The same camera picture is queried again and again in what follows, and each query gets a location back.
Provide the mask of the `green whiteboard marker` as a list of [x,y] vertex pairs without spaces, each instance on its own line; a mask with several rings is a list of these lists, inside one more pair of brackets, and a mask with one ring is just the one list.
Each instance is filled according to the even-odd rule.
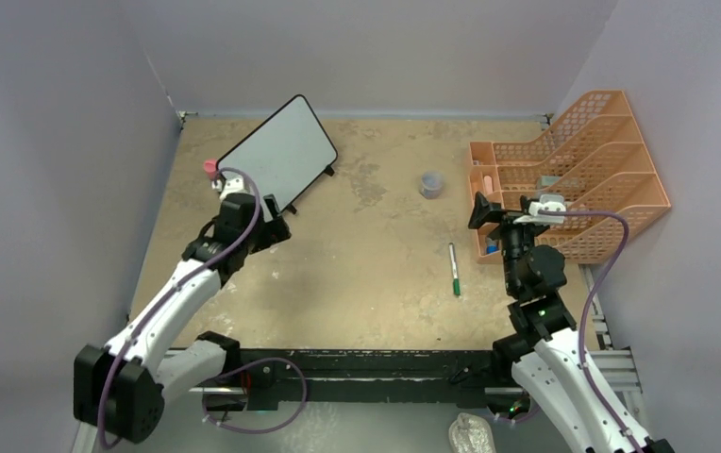
[[448,255],[449,255],[450,265],[451,265],[452,292],[456,297],[460,297],[461,296],[460,276],[459,276],[456,248],[453,243],[448,244]]

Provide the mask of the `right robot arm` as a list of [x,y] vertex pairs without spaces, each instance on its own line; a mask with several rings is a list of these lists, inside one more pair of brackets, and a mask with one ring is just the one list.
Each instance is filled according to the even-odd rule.
[[558,194],[521,197],[507,210],[484,193],[474,196],[469,228],[488,224],[502,256],[515,332],[493,344],[493,377],[516,382],[546,414],[573,452],[670,452],[620,401],[586,347],[585,332],[562,301],[565,256],[537,239],[569,217]]

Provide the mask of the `small whiteboard black frame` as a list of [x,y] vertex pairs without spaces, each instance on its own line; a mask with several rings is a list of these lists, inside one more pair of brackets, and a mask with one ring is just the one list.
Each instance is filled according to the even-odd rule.
[[216,160],[222,171],[248,174],[281,211],[297,213],[297,199],[319,178],[333,176],[338,150],[308,99],[298,94]]

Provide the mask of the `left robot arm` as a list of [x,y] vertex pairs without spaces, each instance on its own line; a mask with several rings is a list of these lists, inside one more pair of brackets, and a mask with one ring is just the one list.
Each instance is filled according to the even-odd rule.
[[79,351],[74,361],[74,417],[96,427],[102,447],[146,440],[165,405],[201,381],[211,378],[228,386],[239,379],[240,344],[225,335],[207,331],[181,356],[169,358],[166,353],[249,255],[290,237],[273,195],[228,194],[136,319],[105,345],[86,345]]

